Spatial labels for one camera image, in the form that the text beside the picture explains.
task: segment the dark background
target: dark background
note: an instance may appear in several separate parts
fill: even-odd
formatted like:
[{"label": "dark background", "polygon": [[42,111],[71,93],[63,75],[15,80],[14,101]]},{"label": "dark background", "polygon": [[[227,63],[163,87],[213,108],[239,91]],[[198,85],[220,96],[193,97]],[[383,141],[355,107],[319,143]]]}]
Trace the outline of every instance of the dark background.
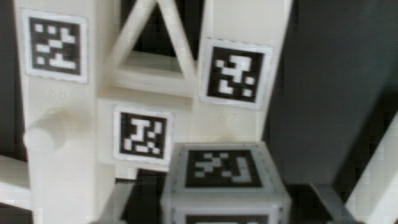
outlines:
[{"label": "dark background", "polygon": [[[0,1],[0,15],[0,154],[24,160],[10,0]],[[188,26],[195,21],[184,20]],[[284,182],[332,184],[342,199],[398,109],[396,21],[396,0],[294,1],[264,141]],[[0,206],[1,223],[28,223],[7,211]]]}]

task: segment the white plastic part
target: white plastic part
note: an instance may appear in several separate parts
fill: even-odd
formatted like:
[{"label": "white plastic part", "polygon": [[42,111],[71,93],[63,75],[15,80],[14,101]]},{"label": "white plastic part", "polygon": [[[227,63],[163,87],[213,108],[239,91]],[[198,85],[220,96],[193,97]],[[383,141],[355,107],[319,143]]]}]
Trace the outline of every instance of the white plastic part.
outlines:
[{"label": "white plastic part", "polygon": [[28,164],[3,156],[0,156],[0,202],[31,209]]},{"label": "white plastic part", "polygon": [[177,144],[174,150],[161,223],[285,224],[291,200],[264,144]]},{"label": "white plastic part", "polygon": [[[174,0],[136,1],[120,32],[118,4],[118,1],[108,0],[14,0],[24,123],[31,125],[30,128],[26,127],[26,145],[35,224],[86,224],[95,221],[104,207],[106,200],[102,199],[111,194],[113,179],[117,177],[134,179],[138,168],[168,170],[166,164],[127,161],[113,157],[115,106],[172,113],[170,144],[220,141],[254,142],[262,136],[291,0],[206,0],[198,63],[191,59]],[[156,4],[175,58],[145,53],[129,54]],[[78,49],[79,38],[79,47],[86,50],[86,54],[81,53],[81,57],[86,56],[81,58],[81,65],[86,65],[83,82],[71,82],[53,74],[49,76],[30,74],[28,66],[33,62],[39,67],[46,65],[49,70],[58,66],[63,69],[72,66],[67,63],[56,64],[56,61],[65,59],[56,54],[46,55],[55,60],[55,64],[47,63],[40,57],[35,61],[30,60],[31,43],[28,41],[35,41],[30,37],[33,35],[42,37],[40,31],[44,31],[47,21],[39,23],[42,26],[31,27],[31,32],[26,32],[24,10],[56,15],[46,18],[51,24],[58,24],[55,30],[60,28],[62,31],[60,23],[56,23],[62,18],[83,21],[72,23],[81,28],[76,28],[81,35],[72,36],[74,45],[69,43],[72,38],[63,35],[63,42],[71,44],[65,46]],[[204,41],[207,38],[271,47],[259,110],[198,101],[198,74],[202,73],[197,69],[202,69],[206,61]],[[58,46],[58,42],[51,42],[47,46],[39,47],[37,52],[44,54],[47,47],[58,48]],[[49,108],[65,111],[74,119],[72,136],[63,140],[49,131],[53,124],[44,122],[42,114]]]},{"label": "white plastic part", "polygon": [[127,204],[127,196],[131,194],[134,183],[117,183],[110,198],[104,198],[106,205],[101,212],[97,222],[92,224],[126,224],[120,220],[122,212]]},{"label": "white plastic part", "polygon": [[67,113],[56,109],[46,114],[28,126],[23,140],[30,150],[55,151],[72,138],[74,121]]},{"label": "white plastic part", "polygon": [[398,220],[398,115],[376,147],[348,198],[346,208],[357,221],[390,224]]}]

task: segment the white frame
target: white frame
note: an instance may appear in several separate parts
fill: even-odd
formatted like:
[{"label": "white frame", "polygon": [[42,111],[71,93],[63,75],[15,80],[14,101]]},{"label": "white frame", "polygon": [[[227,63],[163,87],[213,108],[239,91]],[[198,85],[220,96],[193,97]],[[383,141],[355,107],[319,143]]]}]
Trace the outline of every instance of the white frame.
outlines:
[{"label": "white frame", "polygon": [[[118,147],[120,147],[120,113],[133,113],[140,114],[143,116],[152,116],[165,118],[166,124],[165,124],[165,148],[163,148],[163,158],[149,158],[138,155],[126,155],[118,153]],[[136,162],[147,162],[147,163],[156,163],[161,165],[168,164],[170,161],[170,152],[172,152],[172,135],[174,135],[174,130],[172,130],[172,125],[174,125],[174,115],[170,112],[156,112],[156,111],[147,111],[142,109],[134,109],[131,107],[124,106],[113,106],[113,158],[118,160],[127,160],[127,161],[136,161]]]},{"label": "white frame", "polygon": [[[259,72],[259,81],[257,81],[257,95],[254,103],[243,102],[232,99],[222,99],[207,96],[207,81],[209,81],[209,69],[211,69],[211,60],[213,60],[213,48],[222,47],[232,50],[241,50],[254,53],[262,53],[262,66]],[[271,47],[266,45],[248,44],[243,42],[232,42],[218,39],[206,39],[204,46],[204,62],[200,62],[202,66],[202,74],[200,74],[200,93],[198,98],[204,103],[223,104],[227,106],[236,106],[252,110],[261,110],[264,106],[264,88],[268,81],[268,73],[270,73],[270,61],[271,61]]]},{"label": "white frame", "polygon": [[[86,20],[83,17],[49,13],[44,11],[37,11],[31,9],[21,10],[23,15],[23,49],[24,49],[24,61],[26,61],[26,74],[42,78],[53,78],[63,81],[74,81],[78,83],[88,82],[88,71],[86,71]],[[46,20],[53,20],[56,22],[67,22],[78,25],[79,27],[79,75],[67,74],[56,71],[47,71],[35,69],[31,66],[31,39],[30,39],[30,26],[28,19],[39,18]]]}]

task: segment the black surface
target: black surface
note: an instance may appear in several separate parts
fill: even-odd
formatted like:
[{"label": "black surface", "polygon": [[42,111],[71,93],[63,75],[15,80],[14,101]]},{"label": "black surface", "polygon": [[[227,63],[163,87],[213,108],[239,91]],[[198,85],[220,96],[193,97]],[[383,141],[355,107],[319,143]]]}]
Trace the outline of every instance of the black surface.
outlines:
[{"label": "black surface", "polygon": [[0,223],[33,224],[31,212],[0,203]]},{"label": "black surface", "polygon": [[127,224],[159,224],[159,197],[163,192],[165,173],[138,170],[133,192],[127,199],[120,220]]},{"label": "black surface", "polygon": [[0,155],[26,161],[12,0],[0,1]]},{"label": "black surface", "polygon": [[186,216],[186,224],[198,223],[236,223],[236,224],[268,224],[268,216],[266,215],[188,215]]},{"label": "black surface", "polygon": [[289,224],[325,224],[332,217],[310,186],[289,185],[287,192],[293,200]]}]

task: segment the white structure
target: white structure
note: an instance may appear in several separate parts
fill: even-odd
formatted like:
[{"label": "white structure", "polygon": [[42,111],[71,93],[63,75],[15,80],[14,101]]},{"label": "white structure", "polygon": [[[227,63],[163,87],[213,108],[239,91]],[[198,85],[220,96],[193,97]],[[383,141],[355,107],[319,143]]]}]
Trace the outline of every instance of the white structure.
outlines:
[{"label": "white structure", "polygon": [[264,144],[177,144],[174,150],[163,224],[285,224],[291,201]]},{"label": "white structure", "polygon": [[380,141],[367,167],[348,198],[346,207],[365,224],[398,220],[398,116]]},{"label": "white structure", "polygon": [[[35,224],[97,220],[113,179],[168,170],[174,143],[261,140],[291,0],[206,0],[197,62],[174,0],[136,0],[120,31],[118,4],[14,0]],[[131,53],[156,4],[175,59]]]}]

